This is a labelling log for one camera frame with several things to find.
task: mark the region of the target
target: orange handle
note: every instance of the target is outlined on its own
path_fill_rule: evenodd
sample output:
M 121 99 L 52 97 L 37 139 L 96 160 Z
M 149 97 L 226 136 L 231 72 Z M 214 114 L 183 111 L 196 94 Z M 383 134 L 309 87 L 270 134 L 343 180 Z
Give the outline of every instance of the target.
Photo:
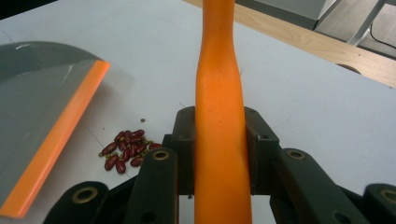
M 196 77 L 195 223 L 251 223 L 245 113 L 233 0 L 204 0 Z

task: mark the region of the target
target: white table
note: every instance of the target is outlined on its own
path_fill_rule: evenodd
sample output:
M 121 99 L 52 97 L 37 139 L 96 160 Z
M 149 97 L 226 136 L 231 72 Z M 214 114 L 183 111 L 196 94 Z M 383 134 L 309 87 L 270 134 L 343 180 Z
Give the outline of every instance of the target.
M 177 111 L 194 105 L 201 29 L 202 10 L 179 0 L 60 0 L 0 21 L 2 44 L 60 42 L 112 64 L 26 217 L 0 223 L 41 223 L 77 183 L 114 188 L 136 175 L 106 172 L 97 153 L 120 130 L 144 129 L 158 142 L 172 132 Z M 359 194 L 370 183 L 396 185 L 396 90 L 239 24 L 234 43 L 245 105 L 282 147 L 310 153 Z M 268 197 L 252 202 L 254 223 L 274 223 Z M 181 197 L 180 223 L 192 223 L 192 206 Z

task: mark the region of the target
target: kidney bean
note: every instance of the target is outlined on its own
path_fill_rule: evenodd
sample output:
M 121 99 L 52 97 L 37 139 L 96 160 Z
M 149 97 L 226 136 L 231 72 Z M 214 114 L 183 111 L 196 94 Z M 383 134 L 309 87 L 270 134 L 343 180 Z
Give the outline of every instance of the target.
M 140 154 L 140 153 L 144 152 L 145 149 L 146 149 L 146 145 L 144 145 L 144 144 L 139 144 L 139 145 L 137 145 L 137 147 L 136 147 L 136 153 L 137 153 L 137 154 Z
M 145 136 L 134 136 L 129 139 L 129 143 L 137 143 L 145 140 Z
M 128 161 L 131 159 L 131 149 L 127 148 L 125 151 L 122 152 L 122 160 L 123 161 Z
M 124 131 L 119 132 L 117 136 L 114 138 L 115 142 L 122 142 L 125 139 L 124 137 Z
M 107 154 L 112 153 L 114 150 L 116 150 L 117 148 L 117 143 L 116 142 L 112 142 L 110 144 L 108 144 L 107 147 L 105 147 L 104 149 L 102 149 L 102 151 L 98 154 L 99 157 L 103 157 Z
M 125 142 L 129 143 L 129 140 L 131 139 L 131 131 L 127 130 L 124 133 L 124 137 L 125 137 Z
M 139 129 L 139 130 L 132 132 L 130 135 L 131 135 L 131 137 L 136 137 L 136 136 L 143 136 L 144 134 L 145 134 L 145 131 Z
M 116 162 L 119 160 L 119 156 L 118 155 L 114 155 L 112 157 L 110 157 L 110 159 L 108 159 L 105 162 L 105 170 L 109 171 L 113 168 L 114 164 L 116 164 Z
M 137 156 L 136 148 L 137 144 L 131 144 L 131 157 Z
M 118 142 L 117 146 L 119 147 L 120 151 L 125 151 L 125 149 L 127 148 L 126 142 Z
M 119 174 L 124 174 L 126 171 L 126 166 L 124 161 L 117 161 L 116 162 L 116 169 Z
M 142 164 L 144 157 L 135 157 L 131 160 L 130 164 L 133 167 L 138 167 L 139 165 Z
M 150 150 L 152 150 L 152 149 L 154 149 L 154 148 L 159 148 L 159 147 L 162 147 L 163 145 L 161 145 L 161 144 L 159 144 L 159 143 L 151 143 L 149 146 L 148 146 L 148 149 L 150 149 Z

